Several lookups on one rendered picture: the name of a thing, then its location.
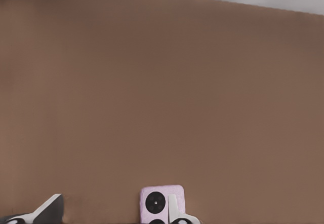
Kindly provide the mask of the pink smartphone with black lenses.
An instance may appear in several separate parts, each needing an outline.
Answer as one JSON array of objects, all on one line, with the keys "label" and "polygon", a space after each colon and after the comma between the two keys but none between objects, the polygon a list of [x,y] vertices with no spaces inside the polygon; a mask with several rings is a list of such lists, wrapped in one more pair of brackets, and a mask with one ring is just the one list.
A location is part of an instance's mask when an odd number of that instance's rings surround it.
[{"label": "pink smartphone with black lenses", "polygon": [[176,196],[179,210],[186,212],[183,186],[179,184],[147,186],[141,189],[139,196],[140,223],[168,223],[168,196],[170,194]]}]

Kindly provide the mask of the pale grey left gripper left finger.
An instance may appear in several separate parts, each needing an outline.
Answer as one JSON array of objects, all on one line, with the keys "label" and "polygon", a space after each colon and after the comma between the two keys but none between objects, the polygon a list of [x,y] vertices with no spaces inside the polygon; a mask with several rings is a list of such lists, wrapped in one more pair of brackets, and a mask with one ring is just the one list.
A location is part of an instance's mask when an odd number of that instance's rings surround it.
[{"label": "pale grey left gripper left finger", "polygon": [[62,224],[64,198],[54,194],[34,212],[0,217],[0,224]]}]

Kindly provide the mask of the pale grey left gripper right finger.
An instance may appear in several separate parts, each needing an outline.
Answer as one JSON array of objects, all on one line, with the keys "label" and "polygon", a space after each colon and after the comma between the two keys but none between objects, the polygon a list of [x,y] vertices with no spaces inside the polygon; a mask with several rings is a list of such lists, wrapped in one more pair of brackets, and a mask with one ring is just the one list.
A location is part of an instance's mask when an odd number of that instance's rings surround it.
[{"label": "pale grey left gripper right finger", "polygon": [[181,212],[175,194],[168,195],[169,224],[200,224],[200,220],[192,215]]}]

